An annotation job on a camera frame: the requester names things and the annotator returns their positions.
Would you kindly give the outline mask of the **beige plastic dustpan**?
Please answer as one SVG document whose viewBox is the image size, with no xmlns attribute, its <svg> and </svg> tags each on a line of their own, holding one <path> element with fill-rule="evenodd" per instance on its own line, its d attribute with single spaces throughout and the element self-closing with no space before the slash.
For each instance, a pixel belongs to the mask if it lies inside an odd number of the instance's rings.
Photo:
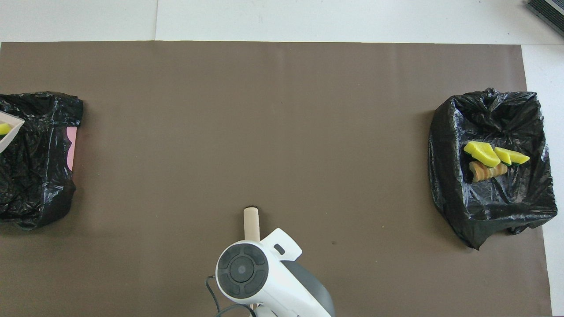
<svg viewBox="0 0 564 317">
<path fill-rule="evenodd" d="M 6 123 L 12 126 L 12 130 L 7 135 L 0 136 L 0 153 L 6 150 L 25 122 L 26 121 L 20 117 L 0 111 L 0 124 Z"/>
</svg>

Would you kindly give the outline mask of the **notched yellow sponge piece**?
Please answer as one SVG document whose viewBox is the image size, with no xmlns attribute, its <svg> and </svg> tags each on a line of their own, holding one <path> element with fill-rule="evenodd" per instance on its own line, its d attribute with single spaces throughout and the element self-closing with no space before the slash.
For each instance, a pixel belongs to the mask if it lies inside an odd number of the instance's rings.
<svg viewBox="0 0 564 317">
<path fill-rule="evenodd" d="M 463 151 L 488 168 L 495 168 L 501 163 L 500 157 L 496 154 L 491 144 L 486 142 L 468 142 L 463 147 Z"/>
</svg>

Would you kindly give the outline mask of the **black bag lined pink bin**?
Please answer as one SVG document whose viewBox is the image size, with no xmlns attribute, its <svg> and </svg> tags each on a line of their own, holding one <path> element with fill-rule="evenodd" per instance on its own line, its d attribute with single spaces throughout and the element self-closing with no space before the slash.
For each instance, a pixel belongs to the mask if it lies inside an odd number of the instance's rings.
<svg viewBox="0 0 564 317">
<path fill-rule="evenodd" d="M 69 128 L 81 125 L 84 102 L 60 92 L 0 94 L 0 111 L 24 121 L 0 153 L 0 224 L 31 230 L 64 218 L 76 190 Z"/>
</svg>

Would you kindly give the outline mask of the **beige handled black bristle brush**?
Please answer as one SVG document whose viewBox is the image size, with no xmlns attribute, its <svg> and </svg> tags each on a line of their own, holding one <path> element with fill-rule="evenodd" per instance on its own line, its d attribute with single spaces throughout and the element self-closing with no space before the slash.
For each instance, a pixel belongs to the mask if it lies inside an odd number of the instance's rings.
<svg viewBox="0 0 564 317">
<path fill-rule="evenodd" d="M 248 206 L 242 211 L 242 214 L 245 239 L 260 242 L 260 218 L 258 207 Z"/>
</svg>

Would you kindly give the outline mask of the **dark ribbed panel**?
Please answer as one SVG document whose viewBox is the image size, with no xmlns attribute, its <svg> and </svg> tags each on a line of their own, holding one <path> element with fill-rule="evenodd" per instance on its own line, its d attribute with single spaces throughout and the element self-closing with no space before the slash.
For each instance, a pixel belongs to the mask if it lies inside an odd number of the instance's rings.
<svg viewBox="0 0 564 317">
<path fill-rule="evenodd" d="M 564 37 L 564 0 L 528 0 L 526 7 Z"/>
</svg>

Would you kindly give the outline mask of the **yellow sponge with green side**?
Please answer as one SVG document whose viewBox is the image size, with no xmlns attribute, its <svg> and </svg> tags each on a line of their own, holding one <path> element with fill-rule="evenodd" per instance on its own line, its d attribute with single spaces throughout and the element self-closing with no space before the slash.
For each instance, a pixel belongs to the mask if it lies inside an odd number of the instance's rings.
<svg viewBox="0 0 564 317">
<path fill-rule="evenodd" d="M 499 157 L 500 161 L 507 166 L 522 165 L 530 160 L 529 156 L 513 150 L 501 147 L 495 147 L 493 150 Z"/>
</svg>

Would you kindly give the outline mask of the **sliced toy bread loaf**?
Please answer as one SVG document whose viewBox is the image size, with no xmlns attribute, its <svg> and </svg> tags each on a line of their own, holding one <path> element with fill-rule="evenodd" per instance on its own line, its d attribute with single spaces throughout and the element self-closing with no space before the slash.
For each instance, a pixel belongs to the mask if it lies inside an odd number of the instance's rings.
<svg viewBox="0 0 564 317">
<path fill-rule="evenodd" d="M 469 169 L 472 173 L 472 183 L 482 182 L 488 179 L 496 178 L 508 172 L 508 166 L 504 164 L 499 164 L 491 168 L 479 161 L 470 162 Z"/>
</svg>

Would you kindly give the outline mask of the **brown paper table mat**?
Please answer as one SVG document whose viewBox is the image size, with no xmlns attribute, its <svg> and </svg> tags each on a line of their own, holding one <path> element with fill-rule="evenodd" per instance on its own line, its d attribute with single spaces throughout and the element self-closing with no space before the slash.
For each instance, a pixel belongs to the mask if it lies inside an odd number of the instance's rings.
<svg viewBox="0 0 564 317">
<path fill-rule="evenodd" d="M 0 93 L 85 110 L 69 214 L 0 225 L 0 317 L 212 317 L 249 205 L 338 316 L 551 315 L 542 228 L 476 251 L 431 198 L 434 111 L 486 88 L 527 90 L 520 46 L 4 43 Z"/>
</svg>

